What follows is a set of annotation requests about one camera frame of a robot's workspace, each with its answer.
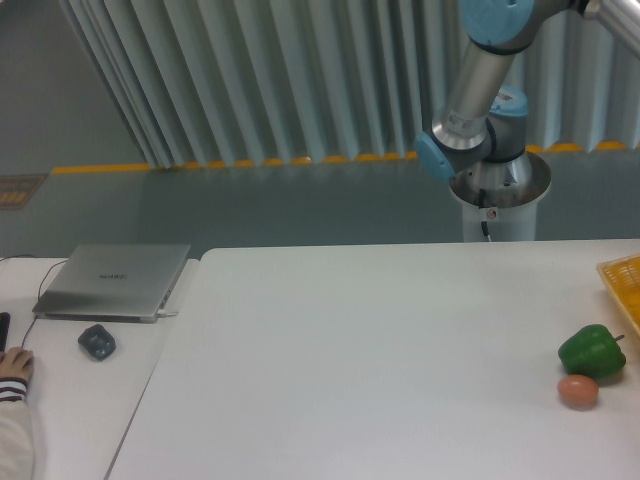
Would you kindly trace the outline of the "person's hand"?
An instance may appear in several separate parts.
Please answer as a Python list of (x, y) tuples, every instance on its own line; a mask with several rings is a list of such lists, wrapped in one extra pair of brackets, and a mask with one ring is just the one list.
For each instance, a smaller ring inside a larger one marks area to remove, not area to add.
[(0, 378), (28, 383), (34, 371), (34, 354), (22, 347), (1, 353)]

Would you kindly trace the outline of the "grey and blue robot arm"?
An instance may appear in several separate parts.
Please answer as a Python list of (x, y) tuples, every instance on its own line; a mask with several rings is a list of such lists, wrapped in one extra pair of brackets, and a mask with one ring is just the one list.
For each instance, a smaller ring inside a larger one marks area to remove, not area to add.
[(438, 180), (493, 153), (491, 106), (515, 55), (531, 45), (547, 19), (574, 10), (639, 53), (637, 1), (461, 1), (459, 7), (469, 37), (461, 70), (446, 107), (415, 141), (418, 160)]

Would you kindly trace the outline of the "white sleeved forearm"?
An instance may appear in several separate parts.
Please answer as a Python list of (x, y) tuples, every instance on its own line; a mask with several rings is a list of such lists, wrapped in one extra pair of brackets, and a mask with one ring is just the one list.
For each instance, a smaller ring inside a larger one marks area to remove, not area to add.
[(1, 379), (1, 478), (31, 479), (35, 450), (27, 382), (17, 377)]

